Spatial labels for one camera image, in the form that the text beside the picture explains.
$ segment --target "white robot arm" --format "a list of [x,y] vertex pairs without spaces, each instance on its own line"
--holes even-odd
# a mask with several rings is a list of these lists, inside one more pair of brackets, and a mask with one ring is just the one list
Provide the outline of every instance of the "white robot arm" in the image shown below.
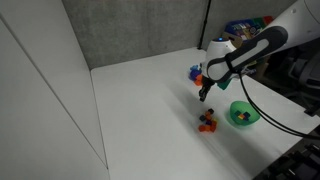
[[200,100],[214,83],[232,78],[250,62],[320,37],[320,1],[298,0],[258,36],[236,49],[229,40],[212,40],[206,61],[201,63],[203,88]]

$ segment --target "white tabletop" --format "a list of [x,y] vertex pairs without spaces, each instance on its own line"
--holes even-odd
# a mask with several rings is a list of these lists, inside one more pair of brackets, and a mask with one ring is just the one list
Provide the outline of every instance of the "white tabletop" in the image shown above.
[[[92,71],[111,180],[251,179],[300,138],[260,119],[249,127],[229,122],[233,101],[245,100],[239,81],[213,87],[204,103],[188,79],[205,59],[195,48]],[[245,77],[252,99],[275,119],[308,133],[320,119]],[[198,117],[215,110],[215,133],[200,133]]]

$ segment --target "green bowl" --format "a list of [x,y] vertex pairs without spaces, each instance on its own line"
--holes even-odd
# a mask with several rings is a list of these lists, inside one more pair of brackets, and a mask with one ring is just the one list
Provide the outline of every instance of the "green bowl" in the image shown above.
[[260,119],[253,107],[244,101],[234,101],[230,106],[231,119],[238,125],[248,126]]

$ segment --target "gray backdrop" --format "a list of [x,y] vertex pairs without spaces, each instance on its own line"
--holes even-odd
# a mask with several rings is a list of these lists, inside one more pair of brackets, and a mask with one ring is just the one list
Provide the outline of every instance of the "gray backdrop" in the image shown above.
[[[198,44],[208,0],[63,0],[90,69]],[[295,0],[212,0],[203,47],[231,20],[276,17]]]

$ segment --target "small toy block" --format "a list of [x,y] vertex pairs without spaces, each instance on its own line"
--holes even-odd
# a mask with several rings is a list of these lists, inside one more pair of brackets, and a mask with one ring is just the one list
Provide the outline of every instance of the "small toy block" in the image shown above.
[[217,121],[212,121],[212,125],[216,126],[218,124]]
[[214,132],[217,129],[217,126],[210,126],[210,131]]
[[213,109],[208,109],[208,112],[210,112],[210,114],[213,114],[214,110]]
[[236,116],[239,116],[240,114],[241,114],[241,112],[240,111],[237,111],[237,112],[235,112],[234,113]]
[[211,126],[209,126],[209,125],[204,125],[204,129],[205,129],[205,131],[211,131]]
[[210,115],[211,115],[211,113],[210,113],[209,111],[206,111],[206,112],[204,113],[204,115],[206,115],[206,116],[210,116]]
[[199,80],[196,80],[193,82],[196,86],[202,86],[202,82]]
[[199,117],[200,121],[205,121],[206,120],[206,117],[204,115],[200,116]]
[[192,70],[198,70],[198,67],[199,67],[198,65],[193,65],[193,66],[190,67],[190,70],[191,70],[191,71],[192,71]]
[[211,115],[206,116],[206,120],[210,120],[211,121],[212,117]]
[[245,116],[244,116],[243,114],[240,114],[240,115],[238,116],[238,118],[240,118],[240,119],[244,119],[244,118],[245,118]]
[[204,125],[200,125],[200,126],[198,127],[198,129],[199,129],[200,132],[204,132],[204,131],[206,130],[206,128],[205,128]]
[[251,114],[249,114],[248,112],[243,113],[243,115],[248,118],[251,116]]
[[195,81],[197,80],[197,76],[201,74],[201,71],[199,70],[191,70],[190,74],[189,74],[189,78],[192,80],[192,81]]
[[212,121],[206,121],[206,125],[212,125]]
[[199,74],[199,75],[196,77],[196,80],[197,80],[197,81],[202,81],[202,74]]

